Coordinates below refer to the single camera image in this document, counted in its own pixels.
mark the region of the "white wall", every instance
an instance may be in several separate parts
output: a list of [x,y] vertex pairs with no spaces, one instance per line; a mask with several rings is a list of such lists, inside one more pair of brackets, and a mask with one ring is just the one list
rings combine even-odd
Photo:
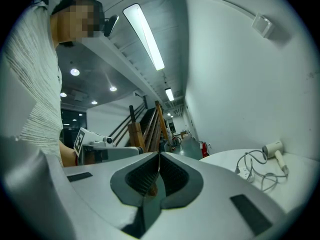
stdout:
[[146,104],[148,106],[148,110],[154,109],[156,107],[155,100],[151,98],[149,95],[145,96]]
[[[129,106],[133,105],[133,109],[138,108],[141,104],[143,104],[143,100],[138,96],[129,95],[126,98],[119,99],[107,104],[102,104],[99,106],[95,106],[93,108],[89,108],[86,111],[86,121],[88,130],[98,133],[103,136],[110,136],[110,133],[113,132],[115,128],[130,114]],[[137,122],[143,118],[146,109],[143,110],[141,115],[136,118]],[[120,127],[119,130],[112,135],[114,138],[117,133],[121,130],[123,126]],[[119,135],[117,139],[114,139],[113,142],[116,142],[123,132]],[[124,147],[129,140],[129,133],[127,132],[117,147]]]
[[198,134],[196,132],[196,128],[193,125],[194,120],[192,121],[192,118],[190,117],[190,113],[189,113],[189,110],[187,109],[187,106],[183,107],[182,116],[184,119],[184,123],[186,124],[186,129],[190,131],[191,136],[195,138],[195,140],[198,142],[199,141]]
[[284,0],[226,0],[275,23],[270,39],[252,18],[219,0],[186,0],[189,72],[185,101],[209,152],[285,151],[319,160],[319,55]]
[[187,129],[186,124],[185,124],[185,120],[182,116],[174,116],[172,118],[172,120],[173,120],[173,124],[174,124],[174,128],[175,128],[176,133],[181,133],[182,131]]

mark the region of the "white knit sweater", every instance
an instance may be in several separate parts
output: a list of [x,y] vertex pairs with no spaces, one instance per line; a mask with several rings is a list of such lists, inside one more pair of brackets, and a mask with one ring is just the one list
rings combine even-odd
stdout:
[[[56,156],[62,163],[59,150],[63,128],[62,76],[45,7],[34,6],[24,12],[6,41],[4,55],[10,70],[36,101],[19,137],[36,144],[45,154]],[[16,109],[24,108],[16,104]]]

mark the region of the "white cable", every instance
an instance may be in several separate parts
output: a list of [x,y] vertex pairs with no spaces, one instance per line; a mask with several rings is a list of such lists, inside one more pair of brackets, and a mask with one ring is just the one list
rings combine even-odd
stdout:
[[[265,159],[265,161],[259,161],[255,156],[253,156],[253,155],[251,154],[252,152],[260,152],[260,153],[262,153],[263,158]],[[255,149],[255,150],[252,150],[252,151],[250,151],[250,152],[245,152],[244,155],[241,156],[241,157],[239,158],[238,162],[236,163],[235,173],[239,174],[239,173],[240,173],[240,170],[239,170],[239,162],[240,162],[240,160],[241,160],[242,158],[244,158],[245,167],[246,167],[247,170],[249,171],[249,175],[248,175],[248,177],[246,178],[247,181],[249,180],[249,178],[250,178],[250,176],[252,175],[253,172],[254,172],[256,175],[262,177],[262,180],[261,180],[261,191],[264,192],[264,191],[267,191],[267,190],[269,190],[269,189],[271,189],[271,188],[274,188],[274,187],[279,183],[278,178],[287,178],[287,177],[288,177],[288,174],[289,174],[289,173],[286,173],[286,172],[284,172],[284,175],[275,175],[273,172],[268,172],[268,173],[266,173],[266,174],[261,174],[261,173],[257,172],[257,171],[255,170],[254,166],[253,166],[253,160],[252,160],[252,158],[250,159],[251,168],[249,169],[248,166],[247,166],[247,161],[246,161],[246,156],[247,156],[247,155],[251,156],[251,157],[252,157],[253,159],[255,159],[259,164],[262,164],[262,165],[265,165],[265,164],[267,163],[267,161],[268,161],[268,160],[267,160],[267,155],[266,155],[263,151],[258,150],[258,149]],[[265,179],[274,182],[274,184],[272,184],[271,186],[263,189],[263,185],[264,185],[264,180],[265,180]]]

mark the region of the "red fire extinguisher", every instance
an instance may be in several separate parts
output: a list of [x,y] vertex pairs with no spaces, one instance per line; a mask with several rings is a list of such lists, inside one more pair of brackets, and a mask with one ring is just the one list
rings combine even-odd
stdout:
[[206,158],[208,156],[208,152],[207,152],[207,143],[200,141],[200,149],[202,152],[202,157]]

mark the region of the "black rubber pad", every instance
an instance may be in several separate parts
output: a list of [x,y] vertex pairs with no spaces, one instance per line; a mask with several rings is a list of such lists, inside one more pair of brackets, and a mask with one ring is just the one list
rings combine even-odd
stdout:
[[245,195],[240,194],[232,196],[230,199],[255,236],[261,234],[272,226],[272,223]]
[[67,178],[70,182],[75,182],[75,181],[83,180],[85,178],[89,178],[91,176],[92,174],[90,172],[83,172],[83,173],[67,176]]

